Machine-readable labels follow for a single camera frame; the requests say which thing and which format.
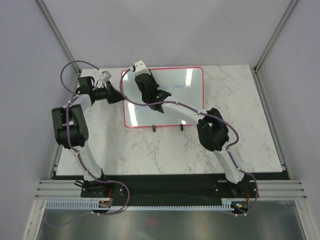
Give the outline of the pink framed whiteboard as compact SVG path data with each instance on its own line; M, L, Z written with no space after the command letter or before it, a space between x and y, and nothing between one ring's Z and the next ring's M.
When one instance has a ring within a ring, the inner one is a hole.
M171 93L173 97L193 108L205 107L204 81L205 72L202 67L157 67L151 68L159 89ZM131 101L143 103L142 94L135 82L135 74L129 72L123 76L124 95ZM123 101L124 125L128 128L173 127L186 125L187 122L167 113L163 114L148 106L134 105Z

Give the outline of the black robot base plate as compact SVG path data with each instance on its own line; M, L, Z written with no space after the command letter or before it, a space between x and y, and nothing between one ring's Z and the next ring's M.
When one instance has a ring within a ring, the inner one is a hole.
M186 206L215 205L223 199L255 199L258 189L251 177L242 193L233 196L227 179L218 174L105 175L106 187L81 188L82 198L108 198L116 205Z

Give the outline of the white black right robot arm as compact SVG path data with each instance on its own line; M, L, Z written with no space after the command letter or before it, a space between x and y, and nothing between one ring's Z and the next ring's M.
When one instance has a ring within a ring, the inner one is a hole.
M169 92L159 89L149 69L135 70L135 82L142 95L142 101L154 111L180 118L197 128L200 144L214 153L224 170L229 193L241 197L247 191L249 179L236 163L230 147L230 127L227 126L216 108L210 110L195 109L174 98Z

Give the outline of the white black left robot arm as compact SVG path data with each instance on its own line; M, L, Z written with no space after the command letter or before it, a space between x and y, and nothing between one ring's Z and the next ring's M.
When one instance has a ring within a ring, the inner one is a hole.
M82 189L93 191L98 197L106 196L110 188L89 147L89 128L84 112L97 101L106 100L109 104L115 104L124 100L122 94L112 86L110 78L108 72L101 73L99 80L102 86L96 87L92 76L80 77L79 86L71 100L65 106L51 111L56 142L69 150L78 161L83 173Z

